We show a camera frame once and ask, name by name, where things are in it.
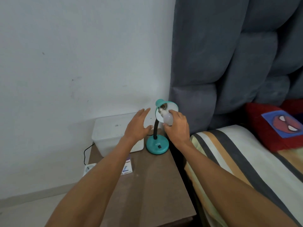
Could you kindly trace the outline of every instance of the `floor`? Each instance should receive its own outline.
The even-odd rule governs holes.
[[[44,226],[65,194],[0,209],[0,226]]]

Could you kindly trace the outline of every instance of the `desk lamp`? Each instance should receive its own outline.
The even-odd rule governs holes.
[[[157,135],[159,122],[164,122],[171,126],[173,122],[172,114],[169,110],[179,111],[178,106],[171,101],[158,99],[156,101],[156,121],[154,123],[154,134],[146,142],[146,149],[152,154],[163,154],[169,149],[169,141],[162,135]]]

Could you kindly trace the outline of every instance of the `mattress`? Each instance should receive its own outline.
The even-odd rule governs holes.
[[[270,199],[298,226],[303,225],[302,148],[273,154],[238,125],[195,133],[191,141],[201,153]],[[185,171],[207,214],[227,226],[188,163]]]

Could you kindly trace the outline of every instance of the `person's left hand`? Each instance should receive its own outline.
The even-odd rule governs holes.
[[[149,125],[147,128],[144,128],[143,123],[146,115],[151,109],[146,110],[141,109],[135,114],[134,118],[129,122],[124,133],[124,137],[132,140],[134,143],[137,143],[139,140],[143,139],[148,132],[154,127]]]

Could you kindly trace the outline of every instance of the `plastic container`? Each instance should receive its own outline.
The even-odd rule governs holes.
[[[97,118],[95,121],[92,140],[103,157],[107,156],[124,135],[126,127],[136,113]],[[131,152],[144,148],[143,139],[137,142]]]

